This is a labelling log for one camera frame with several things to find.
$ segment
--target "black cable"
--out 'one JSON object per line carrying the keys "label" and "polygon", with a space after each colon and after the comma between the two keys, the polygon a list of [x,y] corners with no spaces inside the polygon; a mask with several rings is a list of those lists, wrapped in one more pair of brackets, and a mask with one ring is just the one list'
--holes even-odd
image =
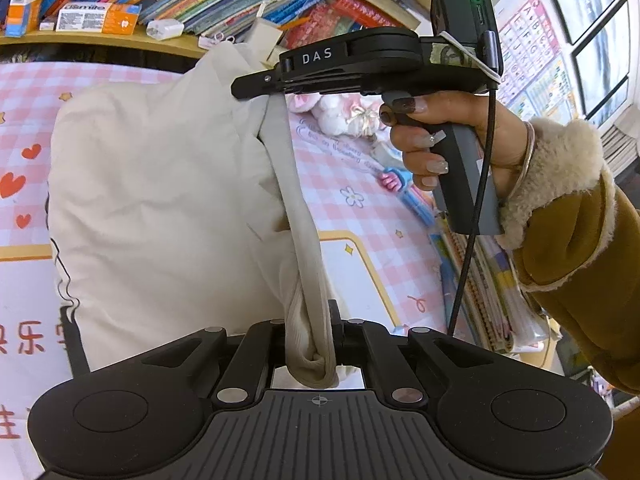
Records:
{"label": "black cable", "polygon": [[478,224],[480,221],[480,213],[482,211],[482,201],[484,200],[484,190],[486,189],[486,182],[489,179],[491,153],[494,147],[495,101],[495,89],[491,89],[489,90],[489,114],[486,121],[484,160],[482,161],[482,170],[480,171],[480,179],[478,180],[478,192],[476,192],[476,201],[474,202],[474,210],[471,216],[473,232],[466,239],[465,258],[462,261],[460,278],[458,280],[458,289],[456,290],[456,298],[453,300],[453,309],[451,310],[451,318],[449,319],[449,327],[447,328],[447,335],[450,336],[453,336],[453,333],[456,330],[456,322],[458,321],[458,315],[460,314],[460,305],[462,304],[462,297],[465,293],[466,276],[469,274],[471,259],[474,256],[474,245],[476,244],[476,236],[478,235]]}

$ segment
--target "pink toy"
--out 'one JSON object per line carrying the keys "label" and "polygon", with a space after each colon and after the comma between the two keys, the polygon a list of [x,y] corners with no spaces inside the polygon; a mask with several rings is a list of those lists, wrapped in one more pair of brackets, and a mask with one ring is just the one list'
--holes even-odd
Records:
{"label": "pink toy", "polygon": [[402,189],[402,181],[395,173],[380,173],[378,180],[383,187],[391,192],[398,192]]}
{"label": "pink toy", "polygon": [[378,115],[382,104],[380,96],[308,94],[287,95],[286,99],[291,112],[311,111],[322,133],[328,136],[348,135],[376,140],[378,132],[386,129]]}

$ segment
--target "painted fingernail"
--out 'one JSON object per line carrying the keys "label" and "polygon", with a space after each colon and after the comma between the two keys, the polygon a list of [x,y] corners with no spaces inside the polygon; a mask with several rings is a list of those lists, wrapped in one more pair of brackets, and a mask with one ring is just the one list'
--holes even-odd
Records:
{"label": "painted fingernail", "polygon": [[392,126],[391,124],[391,114],[389,112],[380,112],[380,120],[385,123],[387,126]]}
{"label": "painted fingernail", "polygon": [[415,147],[416,148],[432,148],[445,137],[446,137],[446,134],[442,130],[440,130],[439,132],[436,132],[433,135],[424,133],[421,136],[415,137]]}
{"label": "painted fingernail", "polygon": [[425,168],[427,168],[427,171],[430,173],[439,175],[449,173],[449,164],[446,160],[428,160]]}
{"label": "painted fingernail", "polygon": [[437,187],[438,178],[435,176],[424,176],[421,180],[424,187]]}
{"label": "painted fingernail", "polygon": [[399,114],[415,114],[416,112],[427,111],[427,103],[421,97],[402,97],[393,101],[391,107]]}

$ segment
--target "toothpaste box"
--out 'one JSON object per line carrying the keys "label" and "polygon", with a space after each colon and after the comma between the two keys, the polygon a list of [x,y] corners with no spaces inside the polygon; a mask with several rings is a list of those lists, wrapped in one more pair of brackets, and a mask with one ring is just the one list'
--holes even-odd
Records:
{"label": "toothpaste box", "polygon": [[101,2],[69,2],[58,12],[58,32],[133,34],[140,6]]}
{"label": "toothpaste box", "polygon": [[11,0],[6,16],[6,31],[10,38],[20,38],[36,30],[40,21],[42,0]]}

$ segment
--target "jacket sleeve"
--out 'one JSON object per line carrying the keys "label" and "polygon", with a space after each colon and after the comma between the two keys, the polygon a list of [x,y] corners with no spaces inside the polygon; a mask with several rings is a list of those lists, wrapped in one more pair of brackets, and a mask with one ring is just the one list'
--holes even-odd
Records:
{"label": "jacket sleeve", "polygon": [[524,291],[616,387],[640,394],[640,218],[615,186],[597,131],[532,121],[536,151],[502,208],[500,243]]}

